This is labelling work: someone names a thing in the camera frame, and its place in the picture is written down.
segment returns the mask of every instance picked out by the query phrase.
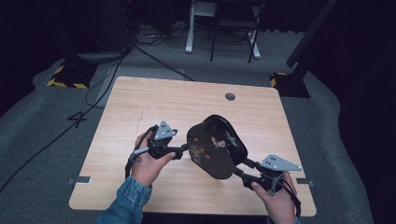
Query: table top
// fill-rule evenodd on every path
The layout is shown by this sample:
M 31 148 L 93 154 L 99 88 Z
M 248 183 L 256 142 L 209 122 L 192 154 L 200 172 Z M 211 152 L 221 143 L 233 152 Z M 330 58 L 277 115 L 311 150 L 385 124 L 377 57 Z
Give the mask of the table top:
M 232 93 L 235 99 L 227 100 Z M 301 172 L 290 172 L 302 202 L 302 216 L 312 217 L 316 207 L 307 185 L 290 127 L 278 93 L 273 88 L 176 81 L 155 78 L 118 77 L 80 176 L 90 176 L 89 184 L 76 184 L 69 205 L 73 209 L 104 210 L 116 198 L 124 181 L 124 167 L 134 149 L 136 137 L 165 120 L 177 135 L 169 147 L 187 142 L 187 131 L 212 114 L 233 125 L 253 161 L 269 154 L 297 165 Z M 238 165 L 246 174 L 258 171 Z M 153 184 L 145 212 L 267 215 L 262 200 L 243 187 L 232 175 L 225 180 L 211 177 L 192 162 L 186 151 L 181 160 L 170 161 Z

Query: black chair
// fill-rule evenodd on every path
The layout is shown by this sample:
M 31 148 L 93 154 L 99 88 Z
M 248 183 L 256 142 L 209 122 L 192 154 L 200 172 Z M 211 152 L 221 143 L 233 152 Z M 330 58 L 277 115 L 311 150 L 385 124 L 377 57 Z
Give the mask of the black chair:
M 265 1 L 266 0 L 219 0 L 217 2 L 212 27 L 207 36 L 209 38 L 213 32 L 210 62 L 213 61 L 213 52 L 216 44 L 241 45 L 246 44 L 242 41 L 247 39 L 250 45 L 250 56 L 248 58 L 248 62 L 250 63 L 256 44 L 257 34 L 259 32 L 259 19 L 265 7 Z M 257 15 L 255 15 L 252 7 L 260 8 Z M 218 30 L 245 32 L 245 35 L 237 42 L 219 42 L 216 40 Z M 249 40 L 249 32 L 253 34 L 252 42 Z

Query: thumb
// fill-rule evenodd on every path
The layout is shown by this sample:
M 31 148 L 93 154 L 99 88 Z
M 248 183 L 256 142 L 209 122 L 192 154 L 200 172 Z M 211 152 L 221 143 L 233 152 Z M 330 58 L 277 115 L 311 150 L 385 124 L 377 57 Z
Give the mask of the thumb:
M 157 162 L 164 167 L 169 161 L 171 161 L 176 156 L 176 152 L 170 152 L 157 160 Z
M 267 190 L 265 190 L 260 184 L 252 182 L 251 187 L 253 188 L 254 192 L 256 192 L 257 196 L 262 199 L 263 202 L 265 202 L 268 197 L 271 197 Z

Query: human hand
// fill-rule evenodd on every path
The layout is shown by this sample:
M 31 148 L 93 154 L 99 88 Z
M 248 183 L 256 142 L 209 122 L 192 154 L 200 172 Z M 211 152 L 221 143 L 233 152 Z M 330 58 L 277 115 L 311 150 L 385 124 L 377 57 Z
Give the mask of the human hand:
M 289 172 L 284 172 L 284 180 L 288 182 L 294 194 L 297 196 L 297 191 L 293 185 Z M 284 189 L 281 189 L 274 196 L 271 196 L 256 182 L 251 183 L 251 187 L 253 187 L 253 190 L 262 199 L 268 215 L 276 224 L 290 224 L 294 222 L 295 205 L 290 195 Z
M 136 145 L 142 138 L 143 134 L 140 134 L 137 137 L 136 140 Z M 145 139 L 143 139 L 142 143 L 140 144 L 139 148 L 142 147 L 147 147 L 148 146 L 148 141 L 149 138 L 151 137 L 151 133 L 148 133 Z M 152 158 L 148 152 L 142 153 L 139 155 L 136 160 L 134 165 L 132 166 L 131 169 L 131 176 L 134 177 L 135 180 L 137 180 L 139 183 L 142 185 L 149 187 L 151 184 L 154 182 L 154 180 L 158 177 L 160 174 L 161 169 L 174 157 L 176 156 L 175 152 L 168 153 L 164 155 L 163 157 L 159 158 L 158 160 L 155 160 Z

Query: blue denim jacket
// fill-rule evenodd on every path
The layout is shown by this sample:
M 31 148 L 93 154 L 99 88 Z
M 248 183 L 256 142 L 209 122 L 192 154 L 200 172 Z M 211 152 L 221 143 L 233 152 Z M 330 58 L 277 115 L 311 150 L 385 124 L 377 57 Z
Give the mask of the blue denim jacket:
M 149 201 L 152 188 L 147 188 L 129 176 L 117 190 L 117 199 L 96 220 L 100 223 L 140 224 L 143 219 L 142 208 Z M 292 224 L 300 224 L 298 218 Z

